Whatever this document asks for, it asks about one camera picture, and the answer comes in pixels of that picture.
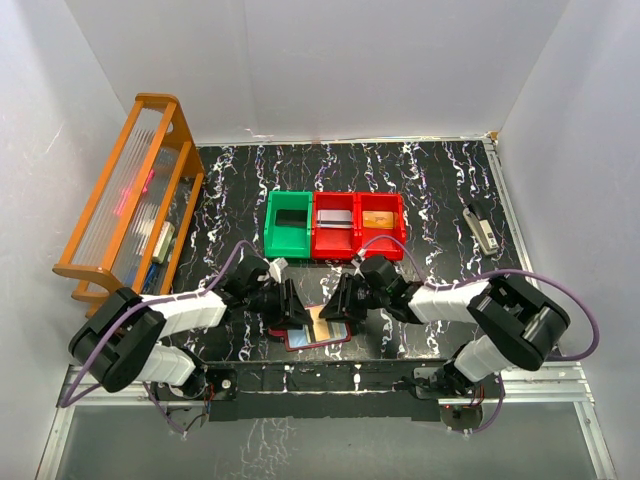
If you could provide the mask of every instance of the black marble table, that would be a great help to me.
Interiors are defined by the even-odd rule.
[[[272,190],[396,192],[405,202],[407,247],[436,283],[480,272],[520,267],[489,161],[481,141],[420,143],[334,143],[203,147],[207,182],[191,221],[173,282],[174,292],[210,282],[238,240],[262,249],[267,197]],[[483,257],[462,217],[471,199],[490,213],[500,250]],[[303,303],[318,305],[331,296],[350,264],[290,262]],[[415,277],[405,256],[405,276]],[[259,316],[220,328],[174,335],[207,362],[439,359],[450,357],[477,335],[469,324],[447,321],[400,324],[384,311],[370,312],[350,342],[287,352],[268,336]]]

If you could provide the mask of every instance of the white backdrop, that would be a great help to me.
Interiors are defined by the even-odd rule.
[[[67,0],[125,108],[199,143],[497,130],[566,0]]]
[[[63,0],[0,0],[0,478],[33,478],[85,321],[51,272],[124,111]]]
[[[640,4],[573,0],[498,137],[533,265],[600,319],[585,361],[620,480],[638,478]],[[591,337],[576,315],[565,345]]]

